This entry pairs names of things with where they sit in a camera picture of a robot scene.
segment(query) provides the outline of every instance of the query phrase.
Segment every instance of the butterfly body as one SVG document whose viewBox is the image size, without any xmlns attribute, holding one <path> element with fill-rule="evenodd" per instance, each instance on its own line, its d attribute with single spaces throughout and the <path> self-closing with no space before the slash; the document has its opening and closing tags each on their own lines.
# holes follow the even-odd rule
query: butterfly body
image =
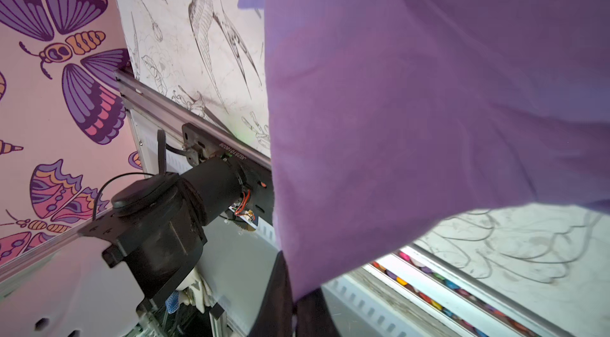
<svg viewBox="0 0 610 337">
<path fill-rule="evenodd" d="M 15 222 L 16 225 L 20 226 L 21 228 L 27 227 L 30 230 L 34 230 L 34 231 L 38 231 L 38 230 L 44 230 L 47 229 L 50 232 L 54 232 L 57 234 L 61 234 L 67 230 L 70 229 L 69 226 L 66 225 L 62 225 L 62 224 L 56 224 L 56 223 L 47 223 L 43 220 L 40 219 L 24 219 L 24 220 L 18 220 Z"/>
<path fill-rule="evenodd" d="M 65 63 L 74 55 L 86 55 L 80 66 L 67 63 L 62 74 L 62 89 L 68 111 L 80 129 L 92 141 L 107 144 L 123 126 L 125 109 L 119 97 L 104 88 L 118 89 L 114 71 L 129 62 L 127 49 L 97 51 L 106 38 L 102 31 L 81 28 L 102 15 L 108 0 L 0 0 L 0 22 L 38 41 L 49 43 L 40 53 L 31 53 L 19 42 L 22 50 L 45 63 Z M 65 41 L 53 42 L 57 33 Z"/>
<path fill-rule="evenodd" d="M 68 36 L 65 39 L 65 43 L 51 43 L 38 53 L 37 56 L 40 57 L 44 63 L 67 62 L 74 54 L 85 55 L 86 53 L 95 50 L 105 38 L 106 34 L 102 31 L 83 31 Z M 34 55 L 27 51 L 25 46 L 22 45 L 21 48 L 30 55 Z"/>
</svg>

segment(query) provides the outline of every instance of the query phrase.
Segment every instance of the bird drawing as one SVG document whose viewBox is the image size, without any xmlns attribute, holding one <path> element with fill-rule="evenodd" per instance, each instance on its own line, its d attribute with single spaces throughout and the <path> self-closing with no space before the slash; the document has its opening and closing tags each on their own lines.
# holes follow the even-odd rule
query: bird drawing
<svg viewBox="0 0 610 337">
<path fill-rule="evenodd" d="M 235 62 L 237 63 L 243 80 L 246 84 L 248 95 L 250 96 L 250 98 L 252 98 L 250 88 L 248 86 L 248 81 L 246 79 L 246 74 L 243 69 L 242 56 L 248 59 L 257 76 L 259 76 L 259 73 L 256 70 L 254 61 L 252 59 L 252 56 L 250 55 L 250 52 L 248 52 L 246 44 L 237 32 L 235 26 L 233 26 L 231 20 L 227 17 L 225 10 L 223 9 L 222 0 L 192 0 L 190 5 L 188 6 L 188 18 L 191 23 L 193 36 L 195 42 L 197 43 L 197 48 L 199 49 L 201 59 L 203 60 L 203 64 L 210 77 L 212 86 L 216 91 L 216 95 L 218 95 L 220 103 L 224 107 L 225 111 L 228 112 L 228 109 L 225 105 L 223 97 L 220 94 L 220 90 L 218 89 L 218 85 L 214 77 L 214 72 L 212 70 L 212 59 L 210 57 L 210 43 L 208 39 L 208 31 L 212 26 L 212 22 L 216 23 L 224 34 L 225 39 L 229 47 L 231 48 L 231 51 L 233 52 L 233 56 L 235 57 Z"/>
</svg>

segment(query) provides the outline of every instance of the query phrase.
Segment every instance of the pink wall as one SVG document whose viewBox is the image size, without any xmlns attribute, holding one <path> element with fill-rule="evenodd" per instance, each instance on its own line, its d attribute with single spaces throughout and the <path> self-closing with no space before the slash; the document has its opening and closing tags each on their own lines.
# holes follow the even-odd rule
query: pink wall
<svg viewBox="0 0 610 337">
<path fill-rule="evenodd" d="M 82 223 L 90 217 L 93 198 L 104 182 L 120 173 L 137 171 L 128 161 L 135 146 L 127 120 L 120 124 L 120 98 L 109 93 L 117 92 L 104 83 L 103 75 L 95 76 L 95 83 L 87 85 L 93 82 L 90 70 L 98 74 L 109 72 L 128 60 L 126 50 L 122 50 L 125 39 L 115 0 L 76 0 L 99 10 L 100 14 L 92 14 L 89 18 L 95 19 L 88 23 L 81 23 L 86 22 L 86 16 L 79 17 L 76 11 L 70 17 L 69 5 L 67 14 L 57 14 L 59 19 L 65 17 L 64 22 L 46 14 L 54 27 L 52 39 L 50 31 L 44 29 L 44 19 L 15 24 L 19 13 L 6 11 L 7 7 L 15 9 L 19 2 L 27 3 L 27 7 L 38 6 L 35 13 L 49 13 L 53 5 L 46 0 L 11 0 L 0 5 L 0 21 L 4 22 L 0 23 L 0 72 L 4 77 L 0 77 L 0 265 Z M 7 24 L 11 18 L 13 28 Z M 23 13 L 21 18 L 26 18 L 22 22 L 28 21 Z M 28 55 L 19 46 L 22 42 L 27 50 L 38 54 L 52 43 L 69 43 L 65 42 L 68 36 L 84 31 L 89 32 L 90 38 L 79 40 L 81 49 L 86 49 L 86 44 L 99 45 L 84 55 L 76 55 L 78 45 L 75 48 L 64 44 L 73 54 L 70 60 L 43 66 L 52 79 L 43 74 L 41 58 Z M 105 37 L 90 31 L 101 31 Z M 34 39 L 32 34 L 49 40 Z M 110 50 L 113 53 L 94 57 L 94 63 L 87 66 L 80 62 L 84 57 Z M 57 58 L 57 51 L 49 51 L 48 58 Z M 64 82 L 62 73 L 67 72 L 71 72 L 67 74 L 71 78 Z M 67 102 L 72 103 L 72 111 Z M 126 178 L 109 186 L 102 199 L 110 199 L 129 181 Z"/>
</svg>

